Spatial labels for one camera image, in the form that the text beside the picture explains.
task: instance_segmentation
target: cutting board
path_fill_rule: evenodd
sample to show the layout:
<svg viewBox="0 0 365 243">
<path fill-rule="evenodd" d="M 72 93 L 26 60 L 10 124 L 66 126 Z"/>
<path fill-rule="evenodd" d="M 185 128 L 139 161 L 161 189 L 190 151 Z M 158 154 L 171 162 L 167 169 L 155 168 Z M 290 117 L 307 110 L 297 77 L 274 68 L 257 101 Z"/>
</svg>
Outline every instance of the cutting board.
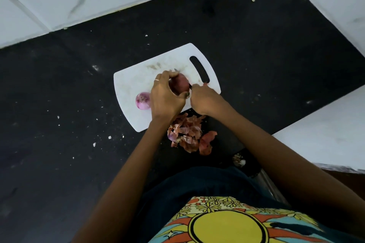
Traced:
<svg viewBox="0 0 365 243">
<path fill-rule="evenodd" d="M 124 116 L 137 132 L 148 128 L 152 116 L 151 110 L 140 110 L 137 108 L 135 104 L 136 96 L 141 92 L 151 92 L 157 74 L 162 73 L 164 70 L 173 71 L 176 69 L 186 76 L 191 85 L 203 85 L 198 71 L 190 61 L 191 56 L 195 56 L 207 72 L 210 80 L 208 86 L 217 93 L 221 93 L 221 88 L 212 66 L 203 53 L 192 43 L 185 44 L 114 73 L 114 88 L 118 103 Z M 190 108 L 190 98 L 188 98 L 182 111 Z"/>
</svg>

